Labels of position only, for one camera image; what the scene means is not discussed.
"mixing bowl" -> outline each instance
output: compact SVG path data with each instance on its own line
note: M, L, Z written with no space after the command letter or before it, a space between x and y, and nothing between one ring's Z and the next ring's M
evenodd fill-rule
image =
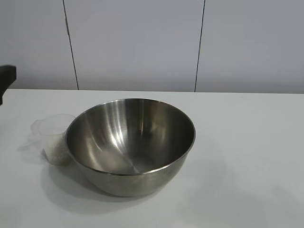
M69 153L89 181L123 197L161 189L180 170L194 140L195 128L185 113L148 99L97 105L66 132Z

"black object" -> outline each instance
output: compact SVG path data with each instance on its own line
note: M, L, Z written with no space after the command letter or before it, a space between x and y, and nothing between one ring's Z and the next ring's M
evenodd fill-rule
M0 66L0 105L2 104L2 96L4 92L16 80L16 78L15 66Z

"white wall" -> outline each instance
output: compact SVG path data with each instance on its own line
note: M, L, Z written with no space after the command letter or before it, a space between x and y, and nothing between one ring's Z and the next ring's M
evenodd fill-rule
M65 0L80 89L194 91L202 0Z
M65 0L80 89L193 91L203 0ZM304 1L206 0L197 91L304 93ZM2 0L15 88L76 89L62 0Z
M76 89L61 0L2 0L0 65L17 66L13 88Z
M304 1L206 0L197 91L304 93Z

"white tabletop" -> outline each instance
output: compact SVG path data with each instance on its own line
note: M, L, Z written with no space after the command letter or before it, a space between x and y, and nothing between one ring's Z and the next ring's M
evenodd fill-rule
M165 101L197 131L177 176L140 198L100 194L29 145L30 125L119 98ZM1 228L303 228L304 95L8 90L0 106Z

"measuring cup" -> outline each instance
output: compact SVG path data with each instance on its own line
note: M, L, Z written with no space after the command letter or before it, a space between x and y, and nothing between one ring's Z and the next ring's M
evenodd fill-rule
M39 137L49 163L64 165L71 157L67 153L65 135L68 126L75 119L69 114L56 114L31 125L32 134Z

